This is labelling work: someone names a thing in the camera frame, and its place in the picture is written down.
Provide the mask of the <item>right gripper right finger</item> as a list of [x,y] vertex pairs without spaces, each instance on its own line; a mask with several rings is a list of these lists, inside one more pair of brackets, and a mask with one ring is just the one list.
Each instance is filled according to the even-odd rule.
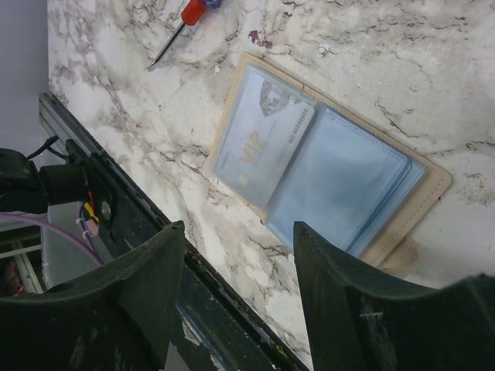
[[304,222],[295,265],[316,370],[492,370],[494,279],[437,290],[333,246]]

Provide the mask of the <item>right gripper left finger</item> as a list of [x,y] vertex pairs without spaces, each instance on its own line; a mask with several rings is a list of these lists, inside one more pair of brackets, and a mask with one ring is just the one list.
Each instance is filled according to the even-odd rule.
[[1,299],[3,370],[160,370],[186,250],[184,224],[43,294]]

